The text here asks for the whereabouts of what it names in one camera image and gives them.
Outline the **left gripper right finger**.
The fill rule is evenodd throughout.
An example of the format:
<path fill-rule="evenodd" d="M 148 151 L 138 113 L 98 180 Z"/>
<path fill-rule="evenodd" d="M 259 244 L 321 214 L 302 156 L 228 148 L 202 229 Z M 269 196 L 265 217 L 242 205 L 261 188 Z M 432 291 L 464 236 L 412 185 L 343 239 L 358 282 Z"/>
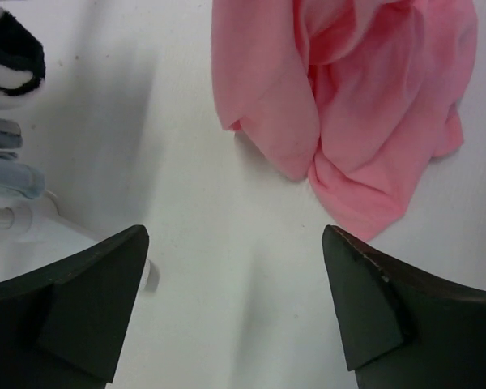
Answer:
<path fill-rule="evenodd" d="M 361 388 L 486 388 L 486 291 L 329 225 L 322 248 L 348 370 Z"/>

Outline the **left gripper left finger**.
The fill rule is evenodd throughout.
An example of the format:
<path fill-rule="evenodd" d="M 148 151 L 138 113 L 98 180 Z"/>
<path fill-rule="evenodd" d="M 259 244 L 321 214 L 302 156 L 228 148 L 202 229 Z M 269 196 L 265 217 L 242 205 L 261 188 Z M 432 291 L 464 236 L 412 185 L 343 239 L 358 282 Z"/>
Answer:
<path fill-rule="evenodd" d="M 0 388 L 104 388 L 113 381 L 149 236 L 134 225 L 0 282 Z"/>

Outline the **pink t shirt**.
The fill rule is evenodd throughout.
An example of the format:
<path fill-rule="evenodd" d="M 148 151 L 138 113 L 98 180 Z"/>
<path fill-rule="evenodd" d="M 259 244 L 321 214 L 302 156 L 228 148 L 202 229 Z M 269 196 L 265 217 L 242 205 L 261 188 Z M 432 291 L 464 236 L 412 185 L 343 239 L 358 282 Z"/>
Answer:
<path fill-rule="evenodd" d="M 462 146 L 477 32 L 471 1 L 215 1 L 215 109 L 369 240 Z"/>

